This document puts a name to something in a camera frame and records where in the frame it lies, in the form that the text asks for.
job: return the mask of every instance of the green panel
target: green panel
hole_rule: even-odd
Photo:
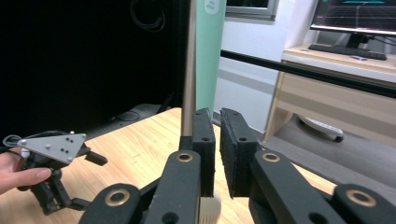
[[[213,115],[226,0],[197,0],[196,109]]]

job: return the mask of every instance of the monitor screen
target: monitor screen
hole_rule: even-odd
[[[318,0],[311,29],[396,36],[396,1]]]

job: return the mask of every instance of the black horizontal rod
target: black horizontal rod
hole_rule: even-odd
[[[262,58],[231,52],[228,50],[222,50],[220,56],[223,58],[236,60],[238,62],[250,63],[260,67],[275,69],[277,71],[286,72],[300,77],[308,77],[314,80],[328,82],[358,91],[366,91],[377,95],[396,98],[396,85],[390,86],[369,82],[366,80],[360,80],[353,77],[343,77],[329,72],[306,69],[301,66],[290,65],[286,63],[278,63],[271,60],[265,60]]]

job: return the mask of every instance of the human hand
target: human hand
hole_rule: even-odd
[[[21,152],[18,147],[11,150],[17,153]],[[9,152],[0,154],[0,194],[16,187],[38,184],[51,175],[49,168],[33,168],[21,171],[21,163],[22,158],[18,155]]]

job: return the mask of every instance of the black wall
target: black wall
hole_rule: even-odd
[[[135,105],[162,104],[170,93],[171,105],[181,106],[183,2],[154,1],[166,20],[151,33],[134,24],[130,1],[1,0],[0,138],[78,132]],[[157,18],[150,8],[136,14]]]

